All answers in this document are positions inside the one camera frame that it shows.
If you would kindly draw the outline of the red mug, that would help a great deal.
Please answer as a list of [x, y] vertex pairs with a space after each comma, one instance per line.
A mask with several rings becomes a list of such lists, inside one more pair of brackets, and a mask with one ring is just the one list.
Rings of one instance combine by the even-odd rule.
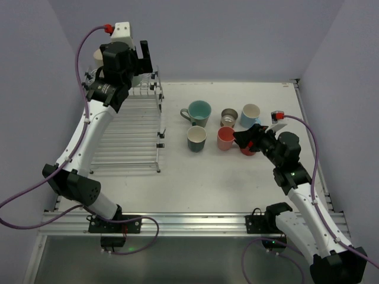
[[249, 147], [244, 148], [244, 149], [240, 149], [240, 152], [241, 152], [242, 154], [244, 154], [245, 156], [253, 156], [253, 155], [256, 154], [255, 151], [250, 151]]

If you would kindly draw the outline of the light blue patterned cup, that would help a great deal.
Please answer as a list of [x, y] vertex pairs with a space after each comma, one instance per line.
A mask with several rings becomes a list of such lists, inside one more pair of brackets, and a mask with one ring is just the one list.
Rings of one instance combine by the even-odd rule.
[[243, 128], [251, 128], [254, 124], [261, 124], [259, 116], [261, 111], [255, 104], [246, 104], [241, 112], [240, 124]]

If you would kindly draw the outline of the pink tumbler cup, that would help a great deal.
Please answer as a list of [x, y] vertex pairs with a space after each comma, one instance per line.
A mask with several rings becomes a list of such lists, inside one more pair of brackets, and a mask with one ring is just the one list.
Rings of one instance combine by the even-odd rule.
[[233, 134], [234, 129], [232, 127], [223, 126], [217, 133], [217, 147], [222, 151], [228, 151], [231, 149], [235, 140]]

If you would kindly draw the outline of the dark green mug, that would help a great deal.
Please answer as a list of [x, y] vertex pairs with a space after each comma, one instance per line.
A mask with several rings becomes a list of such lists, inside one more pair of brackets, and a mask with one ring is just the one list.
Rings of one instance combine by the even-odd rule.
[[187, 131], [188, 148], [194, 153], [198, 153], [204, 148], [206, 139], [207, 132], [203, 127], [195, 125]]

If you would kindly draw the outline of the sage green mug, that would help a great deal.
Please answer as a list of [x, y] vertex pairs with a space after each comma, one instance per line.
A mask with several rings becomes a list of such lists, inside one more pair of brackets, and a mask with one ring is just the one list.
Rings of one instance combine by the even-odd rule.
[[211, 105], [206, 101], [197, 100], [190, 103], [188, 108], [181, 109], [180, 115], [192, 124], [205, 127], [211, 115]]

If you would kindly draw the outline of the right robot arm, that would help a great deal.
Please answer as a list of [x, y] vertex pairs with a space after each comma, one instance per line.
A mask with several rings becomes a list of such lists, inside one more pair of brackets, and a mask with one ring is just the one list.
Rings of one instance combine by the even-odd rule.
[[242, 150], [260, 151], [275, 166], [275, 182], [303, 217], [299, 223], [285, 202], [268, 206], [265, 212], [268, 225], [289, 237], [305, 257], [313, 282], [360, 283], [366, 253], [344, 236], [312, 190], [313, 180], [299, 161], [299, 138], [287, 131], [276, 135], [272, 127], [259, 124], [233, 136]]

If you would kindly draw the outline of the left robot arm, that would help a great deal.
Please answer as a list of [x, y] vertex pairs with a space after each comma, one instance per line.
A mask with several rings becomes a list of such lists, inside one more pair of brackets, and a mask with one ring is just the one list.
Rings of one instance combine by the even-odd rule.
[[142, 58], [120, 41], [100, 46], [103, 64], [85, 91], [85, 107], [78, 126], [65, 152], [42, 171], [56, 194], [107, 220], [115, 219], [120, 207], [101, 192], [98, 181], [89, 178], [90, 166], [105, 130], [129, 96], [133, 79], [153, 71], [147, 41], [141, 41], [140, 46]]

